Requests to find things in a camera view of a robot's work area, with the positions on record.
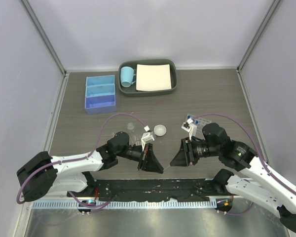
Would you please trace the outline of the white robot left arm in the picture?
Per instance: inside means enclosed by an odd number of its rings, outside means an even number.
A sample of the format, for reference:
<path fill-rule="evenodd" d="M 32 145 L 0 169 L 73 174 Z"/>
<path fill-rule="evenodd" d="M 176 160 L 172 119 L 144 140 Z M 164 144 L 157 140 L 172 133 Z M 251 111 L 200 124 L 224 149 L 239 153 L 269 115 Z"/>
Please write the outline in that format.
<path fill-rule="evenodd" d="M 138 170 L 162 174 L 164 168 L 152 148 L 154 140 L 154 132 L 147 132 L 140 145 L 130 145 L 129 135 L 118 132 L 106 144 L 88 153 L 58 157 L 50 156 L 47 151 L 40 152 L 17 171 L 20 184 L 17 203 L 65 191 L 90 197 L 95 191 L 91 173 L 112 168 L 118 164 L 118 157 L 137 162 Z"/>

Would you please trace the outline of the large white porcelain dish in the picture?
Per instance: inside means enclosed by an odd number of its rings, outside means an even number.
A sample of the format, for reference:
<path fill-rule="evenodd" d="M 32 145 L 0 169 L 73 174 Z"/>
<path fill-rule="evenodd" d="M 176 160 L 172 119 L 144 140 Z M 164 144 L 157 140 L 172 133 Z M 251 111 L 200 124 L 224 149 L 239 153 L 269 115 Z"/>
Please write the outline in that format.
<path fill-rule="evenodd" d="M 156 125 L 154 127 L 153 131 L 154 131 L 156 136 L 161 137 L 161 136 L 164 136 L 166 134 L 167 129 L 166 129 L 166 127 L 164 125 L 159 124 L 159 125 Z"/>

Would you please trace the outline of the clear acrylic test tube rack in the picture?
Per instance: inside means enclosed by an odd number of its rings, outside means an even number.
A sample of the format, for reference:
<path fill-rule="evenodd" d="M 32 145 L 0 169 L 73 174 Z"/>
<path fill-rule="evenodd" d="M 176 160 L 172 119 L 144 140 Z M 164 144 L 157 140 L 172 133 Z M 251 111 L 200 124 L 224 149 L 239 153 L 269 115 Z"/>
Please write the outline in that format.
<path fill-rule="evenodd" d="M 202 129 L 205 125 L 210 124 L 212 122 L 211 120 L 204 119 L 204 118 L 196 118 L 194 120 L 193 120 L 193 124 L 196 125 L 198 129 Z"/>

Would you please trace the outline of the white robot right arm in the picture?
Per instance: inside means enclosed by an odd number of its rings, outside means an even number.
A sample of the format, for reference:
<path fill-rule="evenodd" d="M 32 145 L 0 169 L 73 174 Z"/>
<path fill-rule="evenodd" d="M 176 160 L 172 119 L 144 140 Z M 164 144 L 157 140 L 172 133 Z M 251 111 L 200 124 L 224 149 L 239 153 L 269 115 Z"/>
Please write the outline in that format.
<path fill-rule="evenodd" d="M 187 167 L 197 164 L 200 158 L 218 157 L 226 168 L 212 180 L 215 193 L 242 196 L 267 209 L 296 233 L 296 185 L 261 160 L 250 146 L 231 140 L 217 123 L 202 128 L 203 139 L 195 137 L 197 127 L 190 119 L 182 129 L 189 136 L 181 140 L 171 166 Z"/>

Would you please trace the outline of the blue three-compartment organizer box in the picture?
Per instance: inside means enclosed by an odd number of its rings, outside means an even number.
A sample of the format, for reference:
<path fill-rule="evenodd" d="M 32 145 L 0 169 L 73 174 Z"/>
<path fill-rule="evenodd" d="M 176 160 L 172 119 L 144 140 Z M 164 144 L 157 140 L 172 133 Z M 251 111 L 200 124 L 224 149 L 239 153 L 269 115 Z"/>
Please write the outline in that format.
<path fill-rule="evenodd" d="M 84 108 L 89 115 L 117 111 L 114 75 L 86 78 Z"/>

